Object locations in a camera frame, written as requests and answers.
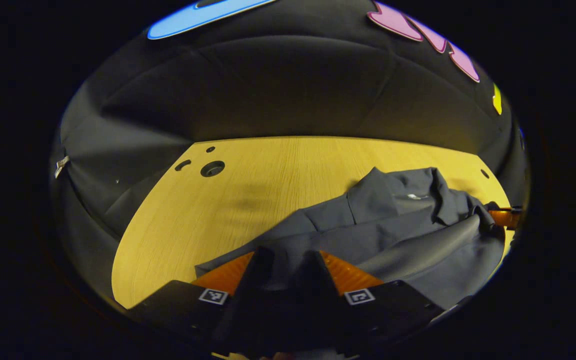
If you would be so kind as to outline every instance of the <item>black fabric wall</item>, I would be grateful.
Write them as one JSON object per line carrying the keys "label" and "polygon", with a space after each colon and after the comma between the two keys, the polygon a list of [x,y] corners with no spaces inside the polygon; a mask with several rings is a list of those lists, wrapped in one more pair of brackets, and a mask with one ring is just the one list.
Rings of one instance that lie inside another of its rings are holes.
{"label": "black fabric wall", "polygon": [[448,51],[372,23],[372,11],[370,0],[279,0],[165,39],[144,30],[64,112],[62,177],[117,241],[163,172],[193,142],[216,139],[329,135],[464,151],[521,205],[526,160],[507,97],[498,115],[474,59],[479,83]]}

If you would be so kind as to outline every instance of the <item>wooden table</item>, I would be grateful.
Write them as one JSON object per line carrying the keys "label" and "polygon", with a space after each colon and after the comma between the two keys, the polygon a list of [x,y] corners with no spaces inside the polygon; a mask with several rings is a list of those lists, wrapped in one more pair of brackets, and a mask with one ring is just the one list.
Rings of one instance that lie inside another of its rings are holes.
{"label": "wooden table", "polygon": [[[190,164],[176,171],[185,160]],[[217,160],[223,171],[202,176],[202,167]],[[355,137],[199,142],[162,176],[128,225],[112,266],[115,299],[132,308],[171,280],[195,280],[195,265],[246,244],[295,210],[344,194],[373,167],[385,173],[436,167],[451,189],[510,206],[492,171],[471,153]],[[506,231],[504,256],[513,233]]]}

